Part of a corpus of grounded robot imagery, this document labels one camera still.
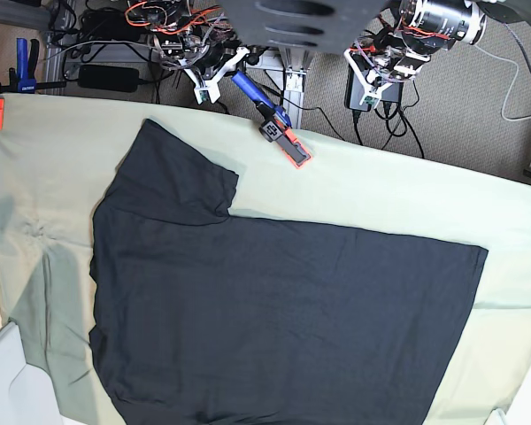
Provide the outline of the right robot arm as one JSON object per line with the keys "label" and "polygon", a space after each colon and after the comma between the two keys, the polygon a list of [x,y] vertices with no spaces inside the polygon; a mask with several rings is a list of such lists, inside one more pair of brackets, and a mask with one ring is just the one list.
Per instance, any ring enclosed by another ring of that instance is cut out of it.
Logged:
{"label": "right robot arm", "polygon": [[150,50],[166,71],[186,71],[209,81],[237,67],[249,54],[215,1],[129,1],[124,18],[147,34]]}

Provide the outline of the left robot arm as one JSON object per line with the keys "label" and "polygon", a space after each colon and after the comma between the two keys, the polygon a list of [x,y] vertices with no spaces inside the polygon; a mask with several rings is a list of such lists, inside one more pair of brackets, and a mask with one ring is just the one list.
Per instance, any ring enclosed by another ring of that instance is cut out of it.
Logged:
{"label": "left robot arm", "polygon": [[441,50],[476,44],[487,17],[472,1],[390,1],[376,16],[378,30],[364,31],[344,52],[353,72],[379,88],[417,77]]}

